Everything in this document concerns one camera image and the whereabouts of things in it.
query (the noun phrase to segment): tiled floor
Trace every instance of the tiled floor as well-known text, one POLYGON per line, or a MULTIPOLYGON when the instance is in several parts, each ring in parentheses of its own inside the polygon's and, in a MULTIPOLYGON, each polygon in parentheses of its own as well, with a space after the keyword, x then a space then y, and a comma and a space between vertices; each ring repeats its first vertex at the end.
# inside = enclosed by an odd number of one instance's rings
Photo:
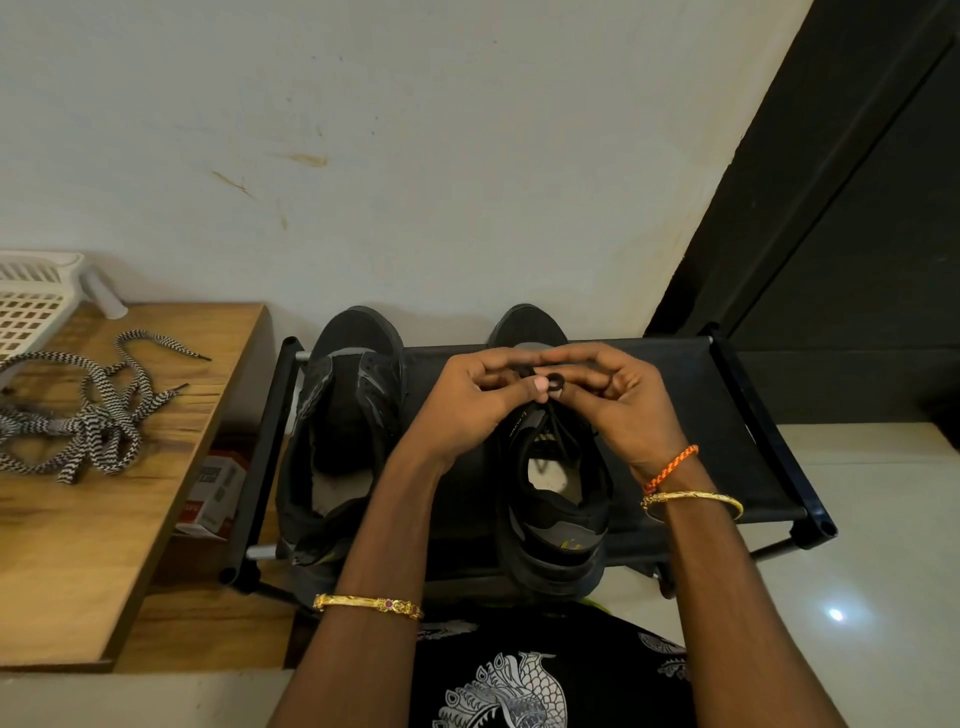
MULTIPOLYGON (((960 454, 932 425, 782 431, 840 528, 830 544, 761 566, 801 650, 852 726, 955 725, 960 454)), ((785 524, 744 527, 753 547, 785 532, 785 524)), ((683 641, 676 603, 645 577, 608 570, 592 598, 683 641)), ((280 671, 10 677, 0 680, 0 724, 262 726, 287 679, 280 671)))

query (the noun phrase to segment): shoe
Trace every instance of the shoe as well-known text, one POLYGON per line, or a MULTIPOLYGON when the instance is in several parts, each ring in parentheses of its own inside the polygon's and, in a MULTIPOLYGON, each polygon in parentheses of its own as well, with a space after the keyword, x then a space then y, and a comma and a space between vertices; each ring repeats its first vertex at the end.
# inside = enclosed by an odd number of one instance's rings
POLYGON ((335 586, 399 440, 402 352, 389 321, 354 306, 330 320, 310 353, 276 485, 281 548, 304 606, 335 586))
MULTIPOLYGON (((500 320, 487 346, 566 343, 550 316, 523 303, 500 320)), ((497 556, 525 591, 582 598, 603 576, 613 486, 593 437, 586 420, 552 400, 518 407, 493 435, 497 556)))

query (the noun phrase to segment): plastic crate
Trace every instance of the plastic crate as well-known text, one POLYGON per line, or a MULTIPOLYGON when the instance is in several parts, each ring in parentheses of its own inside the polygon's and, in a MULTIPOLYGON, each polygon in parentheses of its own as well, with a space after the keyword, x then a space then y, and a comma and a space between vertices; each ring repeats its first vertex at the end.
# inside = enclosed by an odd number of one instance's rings
POLYGON ((82 254, 0 251, 0 363, 40 348, 87 298, 109 319, 127 315, 82 254))

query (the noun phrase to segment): hand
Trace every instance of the hand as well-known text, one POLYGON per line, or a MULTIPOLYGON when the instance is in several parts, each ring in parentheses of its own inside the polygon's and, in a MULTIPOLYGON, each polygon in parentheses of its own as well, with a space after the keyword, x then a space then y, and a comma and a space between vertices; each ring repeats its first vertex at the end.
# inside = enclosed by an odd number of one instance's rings
POLYGON ((416 449, 448 471, 458 455, 486 440, 514 409, 531 400, 547 401, 545 376, 520 378, 508 369, 539 360, 540 352, 523 349, 451 356, 397 447, 416 449))
POLYGON ((653 364, 599 343, 548 349, 540 352, 540 362, 591 365, 547 366, 536 371, 564 376, 564 389, 551 392, 550 397, 576 410, 596 427, 640 482, 656 477, 687 447, 673 403, 653 364))

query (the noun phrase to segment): orange wristband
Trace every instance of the orange wristband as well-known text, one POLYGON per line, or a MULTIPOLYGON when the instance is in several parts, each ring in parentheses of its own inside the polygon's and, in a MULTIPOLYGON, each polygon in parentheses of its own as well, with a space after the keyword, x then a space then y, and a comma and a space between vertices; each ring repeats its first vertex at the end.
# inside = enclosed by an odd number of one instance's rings
POLYGON ((675 470, 677 470, 678 465, 684 462, 685 459, 688 458, 690 455, 693 455, 697 452, 700 452, 700 448, 698 448, 696 445, 691 445, 689 448, 687 448, 686 450, 681 452, 679 455, 677 455, 677 457, 671 460, 667 464, 666 468, 664 468, 657 477, 655 477, 653 480, 651 480, 649 483, 643 486, 643 494, 645 496, 649 496, 652 493, 654 493, 657 490, 657 486, 660 485, 668 475, 670 475, 675 470))

